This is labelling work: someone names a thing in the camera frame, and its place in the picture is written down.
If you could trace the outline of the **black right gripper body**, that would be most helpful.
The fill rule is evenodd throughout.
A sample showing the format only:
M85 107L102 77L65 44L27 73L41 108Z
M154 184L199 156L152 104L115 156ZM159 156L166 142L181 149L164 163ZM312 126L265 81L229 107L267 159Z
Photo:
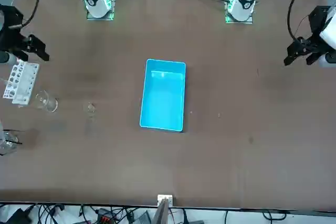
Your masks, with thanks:
M20 31L23 14L14 6L1 5L1 51L27 51L28 40Z

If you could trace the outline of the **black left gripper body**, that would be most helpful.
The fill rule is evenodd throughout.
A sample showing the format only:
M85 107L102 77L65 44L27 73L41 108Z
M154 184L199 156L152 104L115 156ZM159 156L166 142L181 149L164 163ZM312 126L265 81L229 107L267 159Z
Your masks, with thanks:
M319 47L321 44L319 34L324 28L329 9L330 6L316 6L308 16L312 32L312 35L309 37L309 41L310 45L313 47Z

